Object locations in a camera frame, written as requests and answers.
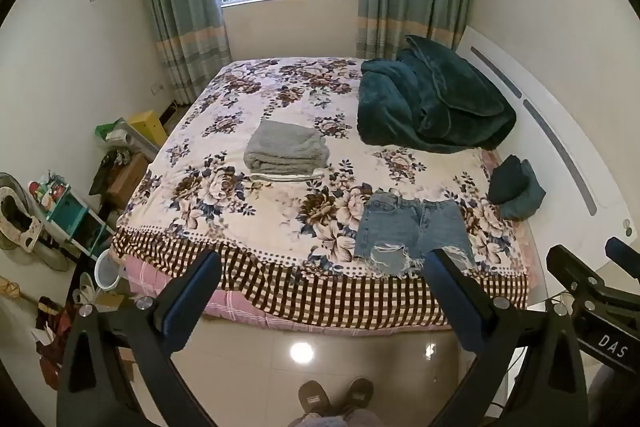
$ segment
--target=metal screw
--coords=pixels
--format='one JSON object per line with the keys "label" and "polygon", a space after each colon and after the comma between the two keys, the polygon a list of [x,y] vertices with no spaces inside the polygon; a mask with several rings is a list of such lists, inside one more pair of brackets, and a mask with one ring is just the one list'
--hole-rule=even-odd
{"label": "metal screw", "polygon": [[82,308],[80,308],[80,311],[78,313],[81,317],[88,317],[89,315],[91,315],[92,311],[94,311],[94,307],[91,306],[91,304],[85,304],[84,306],[82,306]]}
{"label": "metal screw", "polygon": [[560,315],[561,317],[564,317],[567,314],[567,310],[564,307],[564,304],[556,304],[554,306],[554,311],[556,312],[556,315]]}
{"label": "metal screw", "polygon": [[153,297],[149,297],[149,296],[141,297],[136,301],[136,308],[138,308],[139,310],[148,310],[149,308],[151,308],[151,306],[153,306],[153,304],[154,304]]}
{"label": "metal screw", "polygon": [[505,310],[509,306],[511,306],[511,303],[509,302],[508,299],[505,299],[502,296],[498,296],[494,299],[494,306],[498,309]]}

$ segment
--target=person's foot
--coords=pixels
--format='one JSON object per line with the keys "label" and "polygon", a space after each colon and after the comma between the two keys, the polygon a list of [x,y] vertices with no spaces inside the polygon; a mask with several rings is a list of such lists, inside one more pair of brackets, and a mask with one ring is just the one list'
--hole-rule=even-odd
{"label": "person's foot", "polygon": [[341,404],[340,414],[347,415],[354,409],[366,409],[373,397],[373,384],[367,378],[356,378],[347,391]]}
{"label": "person's foot", "polygon": [[322,386],[315,380],[309,380],[300,386],[298,398],[305,414],[315,412],[320,416],[326,416],[331,412],[329,397]]}

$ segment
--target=crumpled blanket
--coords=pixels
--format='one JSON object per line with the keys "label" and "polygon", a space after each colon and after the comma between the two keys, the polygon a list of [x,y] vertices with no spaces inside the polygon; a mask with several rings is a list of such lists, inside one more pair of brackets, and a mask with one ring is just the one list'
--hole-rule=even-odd
{"label": "crumpled blanket", "polygon": [[262,120],[244,151],[251,172],[313,174],[326,167],[329,149],[324,136],[301,125]]}
{"label": "crumpled blanket", "polygon": [[396,60],[362,63],[358,133],[369,145],[435,153],[495,149],[515,125],[500,90],[454,51],[407,36]]}

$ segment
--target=white headboard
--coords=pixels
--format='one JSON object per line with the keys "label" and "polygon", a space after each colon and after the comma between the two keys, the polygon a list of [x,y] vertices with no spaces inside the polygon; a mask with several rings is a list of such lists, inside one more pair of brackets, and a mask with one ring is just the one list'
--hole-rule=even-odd
{"label": "white headboard", "polygon": [[546,190],[529,225],[547,291],[558,293],[562,286],[546,270],[549,248],[564,245],[592,269],[600,268],[608,261],[609,237],[626,243],[638,237],[625,200],[591,141],[529,71],[469,26],[457,53],[482,71],[517,113],[515,127],[497,150],[502,159],[510,154],[528,159]]}

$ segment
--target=checkered trim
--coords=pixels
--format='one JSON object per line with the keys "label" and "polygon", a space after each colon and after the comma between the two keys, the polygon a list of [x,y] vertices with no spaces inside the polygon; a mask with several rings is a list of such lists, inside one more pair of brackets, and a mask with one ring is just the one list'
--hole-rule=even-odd
{"label": "checkered trim", "polygon": [[[192,241],[164,232],[119,229],[119,255],[133,255],[171,277],[180,277],[204,250],[221,257],[219,289],[239,290],[256,308],[293,322],[318,327],[377,330],[402,326],[442,326],[447,319],[424,279],[298,275],[299,267],[264,263],[225,241]],[[504,296],[526,308],[527,276],[474,277],[490,296]]]}

